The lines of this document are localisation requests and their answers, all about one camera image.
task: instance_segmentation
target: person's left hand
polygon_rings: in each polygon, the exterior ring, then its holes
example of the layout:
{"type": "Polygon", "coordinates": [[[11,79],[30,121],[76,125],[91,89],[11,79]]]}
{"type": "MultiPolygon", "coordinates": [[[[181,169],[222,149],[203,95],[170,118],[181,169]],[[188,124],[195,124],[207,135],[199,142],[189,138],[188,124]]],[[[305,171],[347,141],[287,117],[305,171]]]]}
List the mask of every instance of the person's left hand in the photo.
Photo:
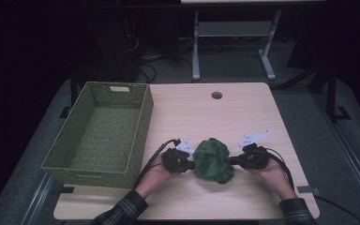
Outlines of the person's left hand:
{"type": "Polygon", "coordinates": [[[145,173],[142,181],[135,190],[146,199],[154,190],[161,188],[169,179],[180,174],[169,172],[162,165],[162,155],[160,154],[151,164],[150,170],[145,173]]]}

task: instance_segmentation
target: green rectangular basket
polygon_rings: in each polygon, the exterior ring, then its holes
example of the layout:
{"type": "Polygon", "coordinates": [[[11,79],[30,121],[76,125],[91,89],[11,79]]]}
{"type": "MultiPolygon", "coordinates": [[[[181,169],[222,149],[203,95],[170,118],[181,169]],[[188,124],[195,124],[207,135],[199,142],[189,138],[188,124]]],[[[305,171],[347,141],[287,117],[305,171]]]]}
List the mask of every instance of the green rectangular basket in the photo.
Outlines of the green rectangular basket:
{"type": "Polygon", "coordinates": [[[153,107],[148,84],[87,82],[41,169],[65,184],[133,188],[153,107]]]}

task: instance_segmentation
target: person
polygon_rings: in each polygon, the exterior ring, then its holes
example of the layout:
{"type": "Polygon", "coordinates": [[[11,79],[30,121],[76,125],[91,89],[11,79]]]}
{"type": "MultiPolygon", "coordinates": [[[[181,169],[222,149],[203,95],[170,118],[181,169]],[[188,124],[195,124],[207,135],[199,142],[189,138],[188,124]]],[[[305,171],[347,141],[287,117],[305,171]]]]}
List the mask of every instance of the person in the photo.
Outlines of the person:
{"type": "MultiPolygon", "coordinates": [[[[169,172],[161,162],[162,158],[159,155],[151,164],[153,166],[142,178],[140,184],[132,189],[114,208],[95,217],[91,225],[133,224],[148,207],[145,199],[154,190],[163,187],[169,179],[179,174],[169,172]]],[[[281,199],[279,206],[287,225],[316,224],[315,219],[308,211],[305,200],[297,198],[285,172],[276,161],[270,158],[264,169],[247,171],[260,177],[263,183],[279,196],[281,199]]]]}

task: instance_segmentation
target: green fluffy object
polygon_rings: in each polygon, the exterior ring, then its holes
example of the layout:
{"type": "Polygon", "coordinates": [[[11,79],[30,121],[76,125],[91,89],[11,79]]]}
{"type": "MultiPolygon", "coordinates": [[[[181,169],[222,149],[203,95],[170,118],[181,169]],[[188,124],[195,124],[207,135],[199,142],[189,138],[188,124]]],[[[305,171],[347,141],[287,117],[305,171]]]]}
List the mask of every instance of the green fluffy object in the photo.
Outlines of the green fluffy object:
{"type": "Polygon", "coordinates": [[[227,146],[216,140],[203,141],[194,152],[195,174],[223,185],[233,178],[233,166],[229,160],[227,146]]]}

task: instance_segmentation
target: plaid shirt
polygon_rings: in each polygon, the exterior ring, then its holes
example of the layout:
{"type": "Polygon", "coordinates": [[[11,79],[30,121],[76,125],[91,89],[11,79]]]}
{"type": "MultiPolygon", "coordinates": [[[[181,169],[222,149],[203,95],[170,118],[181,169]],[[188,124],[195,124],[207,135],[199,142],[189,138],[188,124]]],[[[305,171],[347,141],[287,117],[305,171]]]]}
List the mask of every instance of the plaid shirt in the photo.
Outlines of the plaid shirt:
{"type": "MultiPolygon", "coordinates": [[[[304,199],[289,199],[279,204],[287,225],[316,224],[304,199]]],[[[99,215],[91,225],[131,225],[148,207],[140,194],[132,189],[113,209],[99,215]]]]}

